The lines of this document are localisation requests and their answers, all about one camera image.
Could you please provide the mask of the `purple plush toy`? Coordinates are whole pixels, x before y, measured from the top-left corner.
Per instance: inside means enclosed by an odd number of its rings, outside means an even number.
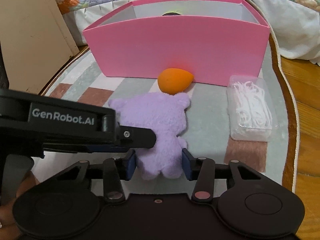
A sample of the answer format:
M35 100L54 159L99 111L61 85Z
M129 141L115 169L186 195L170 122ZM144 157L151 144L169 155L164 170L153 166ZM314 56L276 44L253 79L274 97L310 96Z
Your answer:
M156 135L153 148L136 149L137 166L144 180L153 180L160 174L169 179L181 176L182 150L187 148L187 142L180 135L187 128L188 94L146 93L111 99L108 106L119 115L122 126L149 128Z

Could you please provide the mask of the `green yarn ball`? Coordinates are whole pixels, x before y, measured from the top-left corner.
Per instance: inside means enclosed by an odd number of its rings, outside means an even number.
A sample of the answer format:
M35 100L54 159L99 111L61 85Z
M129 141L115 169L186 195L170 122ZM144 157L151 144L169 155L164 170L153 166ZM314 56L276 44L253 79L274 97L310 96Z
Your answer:
M161 15L162 16L180 16L180 15L184 15L184 12L180 8L167 8L165 11L163 11Z

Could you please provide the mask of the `orange makeup sponge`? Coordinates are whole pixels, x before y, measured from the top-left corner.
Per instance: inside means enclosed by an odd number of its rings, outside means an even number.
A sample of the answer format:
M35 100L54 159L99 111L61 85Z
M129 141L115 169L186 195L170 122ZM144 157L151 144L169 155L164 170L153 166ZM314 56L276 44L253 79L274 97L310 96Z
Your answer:
M157 83L161 92L175 95L185 91L193 80L194 75L186 70L168 68L158 76Z

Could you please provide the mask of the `pink storage box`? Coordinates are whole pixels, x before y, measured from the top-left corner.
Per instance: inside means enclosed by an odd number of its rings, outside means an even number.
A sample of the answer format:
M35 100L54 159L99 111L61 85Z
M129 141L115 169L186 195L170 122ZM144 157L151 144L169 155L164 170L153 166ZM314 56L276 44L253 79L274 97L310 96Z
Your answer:
M162 16L167 8L184 15ZM104 75L155 79L181 68L199 83L227 86L258 76L271 29L245 0L136 0L84 29Z

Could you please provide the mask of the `white bed skirt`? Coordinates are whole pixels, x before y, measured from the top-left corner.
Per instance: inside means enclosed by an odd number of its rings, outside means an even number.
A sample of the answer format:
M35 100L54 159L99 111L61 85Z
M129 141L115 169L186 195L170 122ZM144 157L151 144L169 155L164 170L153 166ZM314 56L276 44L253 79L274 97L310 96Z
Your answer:
M71 11L63 15L77 46L86 45L83 30L132 0L118 0ZM246 0L266 17L277 38L281 56L319 63L319 12L289 0Z

